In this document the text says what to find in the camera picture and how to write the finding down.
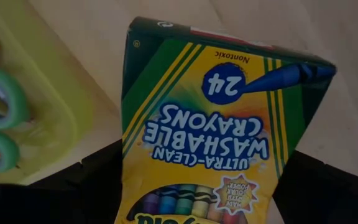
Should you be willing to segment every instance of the purple crayon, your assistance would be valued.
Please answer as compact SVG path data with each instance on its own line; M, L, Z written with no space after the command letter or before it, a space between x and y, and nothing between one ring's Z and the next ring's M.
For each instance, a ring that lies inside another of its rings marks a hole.
M148 193L143 200L143 212L151 215L158 214L160 191L155 190Z

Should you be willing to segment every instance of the white table surface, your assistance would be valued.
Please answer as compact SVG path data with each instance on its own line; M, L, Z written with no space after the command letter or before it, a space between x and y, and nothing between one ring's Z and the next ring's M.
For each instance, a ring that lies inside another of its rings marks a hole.
M118 114L126 30L135 16L145 16L306 50L333 61L339 73L297 150L358 175L358 1L29 1L117 106L114 120L99 121L78 146L82 156L96 150L89 150L95 138L108 143L121 137ZM52 170L68 165L69 159ZM269 209L268 223L283 223L273 202Z

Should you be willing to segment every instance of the ultra-clean washable crayons text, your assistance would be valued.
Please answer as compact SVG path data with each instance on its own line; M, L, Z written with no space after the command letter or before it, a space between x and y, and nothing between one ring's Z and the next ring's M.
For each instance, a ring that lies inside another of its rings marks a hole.
M262 120L225 118L219 112L207 116L176 104L160 107L161 118L148 120L142 140L154 145L153 159L207 169L246 170L248 158L269 158L267 138L258 138Z

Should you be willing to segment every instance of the blue crayon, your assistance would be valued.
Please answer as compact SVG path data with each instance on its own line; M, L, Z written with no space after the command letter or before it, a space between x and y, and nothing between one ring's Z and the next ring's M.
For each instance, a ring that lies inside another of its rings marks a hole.
M264 76L247 84L240 92L274 91L300 83L329 79L332 78L335 73L336 67L334 66L318 67L305 63L291 64L266 73Z
M174 214L177 205L179 185L161 188L160 215Z

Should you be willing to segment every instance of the green stripe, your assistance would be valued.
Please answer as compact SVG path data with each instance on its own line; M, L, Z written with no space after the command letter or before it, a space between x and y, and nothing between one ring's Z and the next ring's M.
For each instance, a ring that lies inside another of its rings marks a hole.
M177 81L183 76L183 74L189 69L190 65L198 58L198 56L200 55L200 53L204 50L205 46L201 46L200 49L198 49L198 51L194 54L194 56L191 58L191 60L187 63L187 65L183 68L183 70L180 72L180 74L176 77L176 79L173 81L173 83L168 87L168 90L165 92L165 94L159 99L159 101L154 105L154 107L150 110L150 114L148 114L146 116L146 120L150 118L150 115L153 114L153 112L157 109L157 107L160 106L161 102L164 100L164 98L169 94L169 92L171 91L171 89L175 86L175 84L177 83ZM139 128L133 138L133 140L131 141L131 143L129 144L129 146L127 147L127 150L124 152L123 157L126 156L126 154L129 152L129 150L131 149L133 143L135 142L137 136L139 135L140 131L142 130L142 128Z
M264 58L264 65L265 65L265 73L269 71L269 62L267 58ZM278 159L277 159L277 148L276 148L276 139L274 133L274 121L273 121L273 109L272 109L272 99L270 98L270 92L266 91L267 94L267 105L268 105L268 116L270 118L270 131L272 133L272 141L273 141L273 153L274 153L274 163L276 167L276 175L277 178L280 178L280 168L278 167Z
M157 92L154 94L154 96L150 99L150 101L146 104L145 108L142 110L142 112L140 113L140 115L136 118L136 121L131 129L131 131L129 131L127 137L125 138L125 141L123 142L123 146L125 146L125 144L127 143L128 139L130 138L130 136L132 135L132 133L134 132L134 129L136 127L136 124L138 122L140 122L140 118L143 116L143 114L147 111L147 108L150 107L150 105L154 102L154 100L156 99L156 97L160 94L160 92L162 91L162 89L164 88L165 85L167 85L167 83L169 82L169 80L171 79L171 77L173 76L173 74L175 74L175 72L177 72L177 70L179 69L179 67L183 64L183 62L186 60L186 58L188 58L189 54L191 54L191 52L193 51L193 49L196 47L196 44L193 44L188 51L186 52L186 54L183 56L183 58L179 61L179 63L176 65L176 67L172 70L172 72L169 74L169 76L167 77L167 79L164 80L164 82L162 83L162 85L160 86L160 88L157 90Z
M282 61L282 66L289 64L290 63L286 61ZM295 151L296 145L306 129L305 120L303 118L301 85L295 85L293 87L283 89L283 107L289 158Z
M122 99L122 130L124 132L127 131L128 125L132 121L136 111L146 100L161 77L167 72L180 52L183 51L186 44L187 42L180 40L165 40L137 77L131 89L127 92L124 99Z
M278 141L280 142L280 158L281 165L284 169L284 146L283 146L283 134L281 130L281 121L280 121L280 105L278 104L278 91L274 91L274 101L276 104L276 116L277 116L277 129L278 129Z

